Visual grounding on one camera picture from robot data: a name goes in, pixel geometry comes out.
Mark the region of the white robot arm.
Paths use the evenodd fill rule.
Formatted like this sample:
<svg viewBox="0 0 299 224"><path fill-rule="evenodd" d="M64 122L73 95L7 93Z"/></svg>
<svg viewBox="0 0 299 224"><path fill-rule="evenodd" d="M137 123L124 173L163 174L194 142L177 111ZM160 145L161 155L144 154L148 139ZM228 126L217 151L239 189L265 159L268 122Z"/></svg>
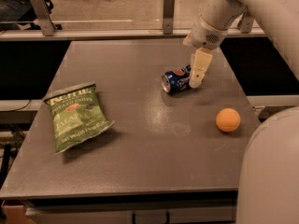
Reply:
<svg viewBox="0 0 299 224"><path fill-rule="evenodd" d="M247 93L276 101L298 92L299 0L208 0L185 41L197 48L190 85L200 86L211 52L240 15L261 26L278 57L252 46L239 46L244 60L238 75ZM252 134L244 152L235 224L299 224L299 108L289 106Z"/></svg>

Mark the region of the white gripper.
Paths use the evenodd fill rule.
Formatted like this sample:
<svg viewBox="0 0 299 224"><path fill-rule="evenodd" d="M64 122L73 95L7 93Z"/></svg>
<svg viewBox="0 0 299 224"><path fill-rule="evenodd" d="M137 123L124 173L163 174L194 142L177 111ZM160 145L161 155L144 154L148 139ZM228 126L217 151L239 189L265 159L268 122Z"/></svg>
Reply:
<svg viewBox="0 0 299 224"><path fill-rule="evenodd" d="M211 49L216 49L227 36L227 21L212 17L206 18L200 14L191 31L183 39L185 46L194 46L198 50L191 57L191 72L189 85L198 88L210 66L213 55Z"/></svg>

